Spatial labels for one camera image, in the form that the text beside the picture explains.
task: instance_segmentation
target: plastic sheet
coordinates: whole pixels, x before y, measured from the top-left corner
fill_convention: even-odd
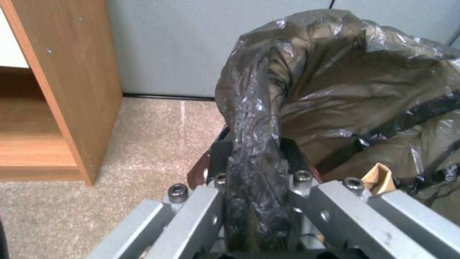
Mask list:
[[[230,250],[295,243],[281,135],[330,179],[361,177],[382,162],[408,188],[459,163],[458,57],[342,10],[297,13],[242,35],[216,87],[233,135]]]

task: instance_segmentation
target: floor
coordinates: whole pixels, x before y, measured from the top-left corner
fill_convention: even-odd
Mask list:
[[[213,102],[125,98],[94,187],[0,183],[11,258],[84,258],[141,200],[185,182],[223,125]]]

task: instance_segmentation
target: wooden shelf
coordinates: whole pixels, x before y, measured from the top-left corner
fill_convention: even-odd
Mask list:
[[[0,67],[0,78],[0,180],[80,180],[32,71]]]
[[[0,67],[0,181],[93,185],[123,98],[107,1],[0,7],[30,67]]]

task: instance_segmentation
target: screw hole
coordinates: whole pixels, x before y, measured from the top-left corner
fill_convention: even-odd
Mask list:
[[[217,179],[218,180],[225,180],[225,174],[218,174]]]
[[[351,184],[351,185],[354,185],[354,186],[361,185],[361,182],[356,180],[356,179],[350,179],[350,180],[348,180],[348,183]]]

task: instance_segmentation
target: bolt head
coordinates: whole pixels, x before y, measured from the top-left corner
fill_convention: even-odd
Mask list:
[[[189,197],[189,189],[183,183],[176,183],[169,187],[168,197],[172,203],[181,203]]]

